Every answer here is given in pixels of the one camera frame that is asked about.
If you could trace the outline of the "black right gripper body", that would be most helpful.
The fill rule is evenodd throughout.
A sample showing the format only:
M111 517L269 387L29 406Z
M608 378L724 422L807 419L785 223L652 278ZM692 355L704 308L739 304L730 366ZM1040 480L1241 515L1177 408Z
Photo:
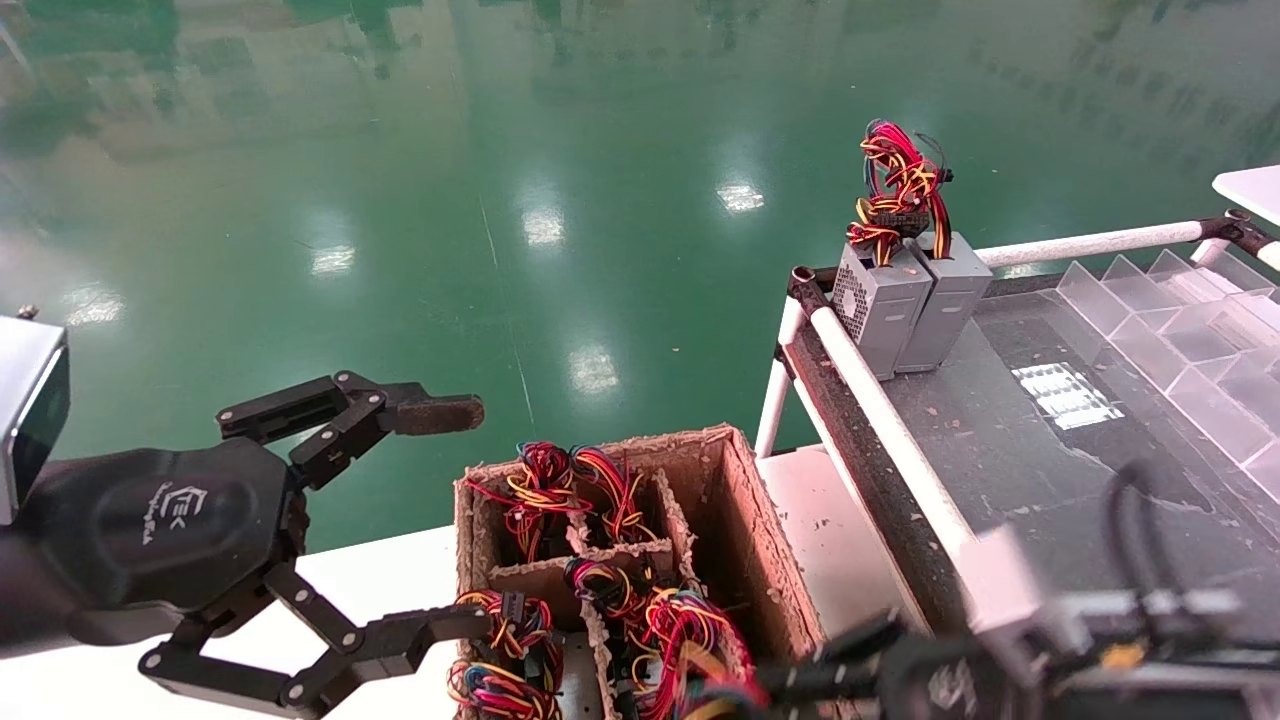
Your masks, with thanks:
M974 635L900 629L878 656L881 719L1041 719L1027 689Z

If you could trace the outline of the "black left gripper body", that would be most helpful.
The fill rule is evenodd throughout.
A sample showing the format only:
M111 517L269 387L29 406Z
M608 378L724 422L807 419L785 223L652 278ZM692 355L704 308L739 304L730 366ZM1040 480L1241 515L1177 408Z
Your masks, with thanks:
M188 616L242 625L307 528L294 473L248 439L51 462L20 510L20 646L134 644Z

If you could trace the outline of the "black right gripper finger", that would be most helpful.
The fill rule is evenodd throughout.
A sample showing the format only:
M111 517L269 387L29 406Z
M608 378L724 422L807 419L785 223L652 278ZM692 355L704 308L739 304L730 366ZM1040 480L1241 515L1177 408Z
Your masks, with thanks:
M773 715L815 715L820 708L856 715L859 703L877 701L878 674L877 661L764 664L755 667L755 685Z
M899 610L879 612L829 638L819 646L801 669L835 669L876 659L908 634L908 620Z

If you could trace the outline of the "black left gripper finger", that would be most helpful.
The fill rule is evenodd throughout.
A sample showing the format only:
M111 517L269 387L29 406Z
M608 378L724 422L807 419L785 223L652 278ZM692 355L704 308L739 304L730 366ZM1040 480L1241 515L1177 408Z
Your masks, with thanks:
M326 646L293 675L204 655L205 644L271 602L283 603ZM475 603L394 612L355 625L289 564L239 583L225 603L191 612L150 650L138 671L173 694L288 719L324 719L361 685L413 675L428 651L481 639L492 620Z
M416 382L380 384L339 372L225 407L218 425L223 439L260 445L307 434L289 464L298 483L321 489L389 434L467 432L484 418L476 395L436 397Z

